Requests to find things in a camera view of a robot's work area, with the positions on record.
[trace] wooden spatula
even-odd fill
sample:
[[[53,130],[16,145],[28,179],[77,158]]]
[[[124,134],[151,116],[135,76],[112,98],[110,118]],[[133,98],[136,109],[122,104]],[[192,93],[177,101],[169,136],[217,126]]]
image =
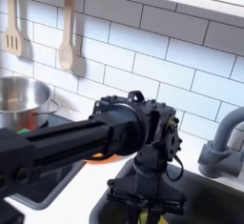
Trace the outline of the wooden spatula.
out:
[[[8,0],[8,26],[4,31],[4,50],[20,56],[23,38],[17,26],[16,0]]]
[[[63,42],[59,47],[59,62],[64,71],[69,71],[75,62],[72,45],[72,30],[75,0],[65,0]]]

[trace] white countertop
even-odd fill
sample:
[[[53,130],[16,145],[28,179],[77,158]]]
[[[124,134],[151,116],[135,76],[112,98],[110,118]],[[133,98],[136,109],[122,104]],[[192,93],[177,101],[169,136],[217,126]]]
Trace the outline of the white countertop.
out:
[[[86,119],[87,116],[70,109],[61,108],[59,115],[74,121]],[[182,151],[178,154],[186,170],[198,173],[197,159],[203,143],[181,132]],[[9,203],[26,216],[25,224],[89,224],[92,208],[107,190],[107,181],[114,178],[129,157],[102,165],[87,164],[66,189],[44,211],[34,211],[16,201],[7,198]],[[244,192],[244,168],[238,178],[221,177],[216,181]]]

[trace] robotic arm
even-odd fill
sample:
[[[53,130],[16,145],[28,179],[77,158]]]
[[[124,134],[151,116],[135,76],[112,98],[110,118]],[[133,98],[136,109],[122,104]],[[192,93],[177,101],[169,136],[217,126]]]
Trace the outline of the robotic arm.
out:
[[[45,173],[93,159],[96,153],[103,154],[95,158],[101,160],[137,152],[136,174],[108,183],[108,199],[129,205],[131,223],[137,224],[141,209],[149,210],[152,224],[164,213],[183,214],[184,194],[161,177],[167,173],[167,162],[179,160],[181,140],[174,116],[175,110],[164,103],[130,92],[128,98],[107,96],[97,101],[87,121],[22,134],[0,130],[0,223],[21,223],[14,222],[22,215],[4,197],[27,188]]]

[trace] stovetop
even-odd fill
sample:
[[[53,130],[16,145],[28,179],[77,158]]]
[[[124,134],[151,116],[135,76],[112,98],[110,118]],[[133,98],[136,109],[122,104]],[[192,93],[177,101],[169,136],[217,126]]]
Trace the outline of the stovetop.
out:
[[[71,121],[65,117],[60,116],[60,115],[51,114],[48,117],[48,121],[41,128],[54,127],[54,126],[59,126],[59,125],[67,124],[67,123],[71,123]]]
[[[67,123],[71,123],[71,121],[62,116],[52,114],[41,128],[54,127]],[[82,169],[84,164],[83,162],[78,162],[56,170],[55,172],[48,173],[39,182],[28,186],[24,191],[13,195],[12,198],[35,210],[43,210],[63,191]]]

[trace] faucet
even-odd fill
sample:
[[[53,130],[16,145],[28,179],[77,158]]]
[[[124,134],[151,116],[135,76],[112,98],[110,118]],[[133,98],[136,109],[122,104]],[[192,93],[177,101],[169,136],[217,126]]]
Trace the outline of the faucet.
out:
[[[199,156],[198,169],[209,178],[218,178],[223,173],[238,177],[244,153],[238,156],[231,152],[227,146],[233,129],[244,121],[244,107],[238,108],[227,114],[218,126],[213,140],[208,141],[202,148]]]

